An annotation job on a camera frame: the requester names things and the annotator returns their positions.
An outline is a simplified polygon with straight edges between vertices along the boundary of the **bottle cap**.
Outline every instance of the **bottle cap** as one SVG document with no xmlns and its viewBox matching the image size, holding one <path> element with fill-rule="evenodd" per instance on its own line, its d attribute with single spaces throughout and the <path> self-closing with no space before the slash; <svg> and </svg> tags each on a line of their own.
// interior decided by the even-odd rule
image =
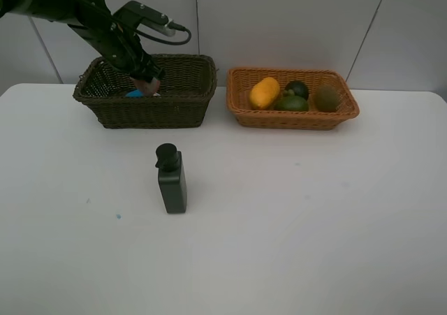
<svg viewBox="0 0 447 315">
<path fill-rule="evenodd" d="M 179 167 L 179 152 L 174 144 L 162 144 L 157 147 L 155 153 L 158 159 L 155 167 L 162 170 L 175 170 Z"/>
</svg>

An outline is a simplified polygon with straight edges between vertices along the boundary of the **wicker basket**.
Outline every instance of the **wicker basket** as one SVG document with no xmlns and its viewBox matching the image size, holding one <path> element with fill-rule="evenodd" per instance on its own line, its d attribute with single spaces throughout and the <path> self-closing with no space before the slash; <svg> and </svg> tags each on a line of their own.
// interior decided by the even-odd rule
<svg viewBox="0 0 447 315">
<path fill-rule="evenodd" d="M 126 97 L 135 86 L 104 58 L 90 64 L 73 97 L 89 107 L 108 129 L 200 126 L 216 89 L 213 60 L 188 54 L 156 54 L 153 58 L 166 71 L 160 97 Z"/>
<path fill-rule="evenodd" d="M 309 87 L 309 111 L 290 112 L 252 110 L 249 92 L 263 78 L 276 78 L 284 89 L 288 82 L 301 80 Z M 337 112 L 319 112 L 313 95 L 321 85 L 334 86 L 340 95 Z M 268 68 L 234 68 L 228 72 L 227 106 L 243 126 L 271 129 L 330 130 L 347 119 L 357 117 L 358 105 L 344 79 L 333 71 Z"/>
</svg>

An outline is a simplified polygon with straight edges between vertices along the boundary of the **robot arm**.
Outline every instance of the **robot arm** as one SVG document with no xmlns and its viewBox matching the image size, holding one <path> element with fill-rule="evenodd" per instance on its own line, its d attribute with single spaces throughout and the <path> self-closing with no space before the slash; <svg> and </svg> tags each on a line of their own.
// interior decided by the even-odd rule
<svg viewBox="0 0 447 315">
<path fill-rule="evenodd" d="M 136 1 L 128 2 L 112 15 L 105 0 L 0 0 L 0 17 L 5 13 L 67 24 L 113 67 L 129 74 L 146 95 L 156 92 L 163 69 L 143 50 L 138 34 L 169 45 L 182 45 L 191 39 L 188 29 Z M 140 24 L 166 36 L 173 36 L 178 30 L 187 32 L 189 37 L 178 43 L 164 41 L 137 30 Z"/>
</svg>

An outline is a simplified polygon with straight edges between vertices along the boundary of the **blue object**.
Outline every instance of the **blue object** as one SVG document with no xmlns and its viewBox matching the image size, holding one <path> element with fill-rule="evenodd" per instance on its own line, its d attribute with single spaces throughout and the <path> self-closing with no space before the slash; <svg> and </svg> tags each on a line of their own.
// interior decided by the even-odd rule
<svg viewBox="0 0 447 315">
<path fill-rule="evenodd" d="M 139 89 L 135 89 L 126 94 L 127 97 L 141 97 L 144 96 Z"/>
</svg>

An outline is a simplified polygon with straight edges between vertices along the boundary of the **light brown wicker basket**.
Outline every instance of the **light brown wicker basket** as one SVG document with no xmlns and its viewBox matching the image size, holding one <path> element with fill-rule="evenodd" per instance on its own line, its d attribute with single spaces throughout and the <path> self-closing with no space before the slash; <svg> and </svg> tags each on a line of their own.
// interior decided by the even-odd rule
<svg viewBox="0 0 447 315">
<path fill-rule="evenodd" d="M 281 90 L 290 81 L 303 81 L 309 87 L 309 111 L 252 110 L 249 92 L 267 76 L 277 79 Z M 313 96 L 321 85 L 332 85 L 337 89 L 341 101 L 337 112 L 319 112 L 316 109 Z M 228 109 L 241 125 L 254 128 L 330 130 L 360 113 L 344 79 L 334 71 L 233 68 L 227 76 L 226 101 Z"/>
</svg>

